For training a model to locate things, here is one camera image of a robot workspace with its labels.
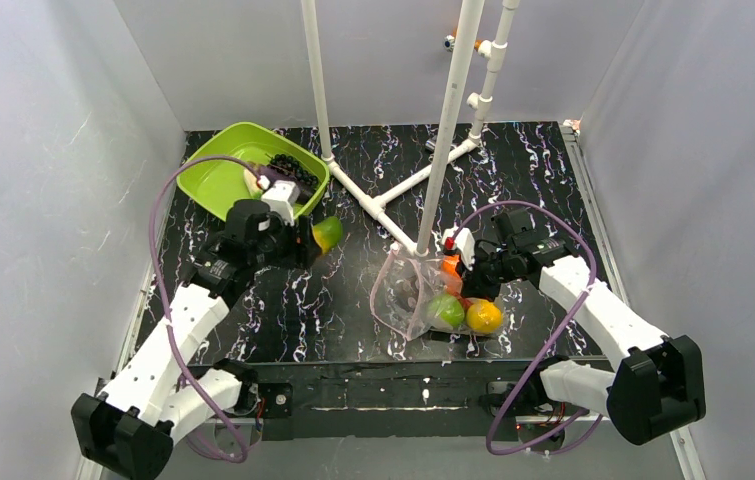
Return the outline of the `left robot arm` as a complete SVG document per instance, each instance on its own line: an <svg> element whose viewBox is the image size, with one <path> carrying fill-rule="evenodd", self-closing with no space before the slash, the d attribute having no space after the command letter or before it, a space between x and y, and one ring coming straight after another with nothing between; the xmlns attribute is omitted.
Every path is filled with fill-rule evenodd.
<svg viewBox="0 0 755 480"><path fill-rule="evenodd" d="M236 201L132 359L97 394L73 404L82 455L126 479L157 478L178 442L210 418L225 420L257 381L253 369L228 360L196 377L188 362L201 343L261 270L306 270L327 250L310 216L287 220L265 201Z"/></svg>

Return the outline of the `fake dark grapes bunch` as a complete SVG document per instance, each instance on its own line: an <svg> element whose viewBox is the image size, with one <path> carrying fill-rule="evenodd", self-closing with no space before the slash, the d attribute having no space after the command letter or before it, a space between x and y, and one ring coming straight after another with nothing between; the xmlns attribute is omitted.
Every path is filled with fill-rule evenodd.
<svg viewBox="0 0 755 480"><path fill-rule="evenodd" d="M318 177L303 167L291 155L276 154L269 158L268 165L277 173L297 183L300 187L315 189L319 186Z"/></svg>

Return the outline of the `fake bok choy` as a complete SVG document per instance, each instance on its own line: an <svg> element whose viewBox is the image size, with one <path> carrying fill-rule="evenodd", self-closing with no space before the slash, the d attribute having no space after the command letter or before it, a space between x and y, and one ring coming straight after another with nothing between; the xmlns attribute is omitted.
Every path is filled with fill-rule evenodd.
<svg viewBox="0 0 755 480"><path fill-rule="evenodd" d="M259 199L263 194L263 189L258 183L258 177L248 169L243 169L242 172L247 195L250 198Z"/></svg>

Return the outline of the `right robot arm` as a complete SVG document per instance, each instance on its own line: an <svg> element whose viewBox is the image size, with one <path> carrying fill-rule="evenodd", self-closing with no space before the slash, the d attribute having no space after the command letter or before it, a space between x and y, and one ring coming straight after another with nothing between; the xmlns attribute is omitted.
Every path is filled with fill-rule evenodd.
<svg viewBox="0 0 755 480"><path fill-rule="evenodd" d="M482 209L444 234L445 254L459 257L462 296L494 301L502 285L527 281L567 313L512 389L486 395L498 408L492 425L542 405L572 405L577 416L594 412L609 419L625 440L643 445L703 419L707 405L699 346L686 335L668 336L616 296L598 279L594 255L569 225L560 225L572 238L565 241L535 227L531 214L538 206L524 201L500 205L503 212L492 218L497 237L492 251L467 227ZM552 354L571 322L594 339L609 370Z"/></svg>

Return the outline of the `fake purple eggplant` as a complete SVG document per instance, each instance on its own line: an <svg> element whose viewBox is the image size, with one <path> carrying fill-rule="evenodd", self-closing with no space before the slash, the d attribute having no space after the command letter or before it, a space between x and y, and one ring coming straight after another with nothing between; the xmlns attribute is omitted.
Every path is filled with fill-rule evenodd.
<svg viewBox="0 0 755 480"><path fill-rule="evenodd" d="M276 181L286 181L287 177L277 171L273 166L258 165L254 168L257 184L263 188L268 188Z"/></svg>

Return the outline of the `fake green apple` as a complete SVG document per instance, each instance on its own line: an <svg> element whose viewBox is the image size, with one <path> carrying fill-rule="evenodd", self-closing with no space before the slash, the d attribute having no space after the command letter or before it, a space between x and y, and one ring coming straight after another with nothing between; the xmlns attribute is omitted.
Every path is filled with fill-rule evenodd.
<svg viewBox="0 0 755 480"><path fill-rule="evenodd" d="M441 293L427 304L426 319L433 329L457 330L464 324L465 310L457 297Z"/></svg>

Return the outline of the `fake mango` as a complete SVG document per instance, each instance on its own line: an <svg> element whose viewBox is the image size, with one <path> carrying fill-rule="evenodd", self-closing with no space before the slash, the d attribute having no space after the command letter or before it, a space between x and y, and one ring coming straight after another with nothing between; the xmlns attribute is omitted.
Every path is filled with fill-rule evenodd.
<svg viewBox="0 0 755 480"><path fill-rule="evenodd" d="M336 216L329 216L311 227L312 238L320 248L321 254L329 253L337 246L343 236L343 226Z"/></svg>

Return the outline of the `clear zip top bag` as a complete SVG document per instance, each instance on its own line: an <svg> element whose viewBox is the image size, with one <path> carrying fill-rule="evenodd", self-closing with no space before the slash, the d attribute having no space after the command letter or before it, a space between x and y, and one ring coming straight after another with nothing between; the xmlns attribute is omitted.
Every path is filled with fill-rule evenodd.
<svg viewBox="0 0 755 480"><path fill-rule="evenodd" d="M369 308L375 320L381 322L407 340L428 332L460 335L493 336L505 327L503 302L494 303L503 313L502 327L492 334L476 334L464 324L457 330L433 329L426 319L426 308L436 295L448 293L441 271L441 258L411 255L398 243L391 245L369 296Z"/></svg>

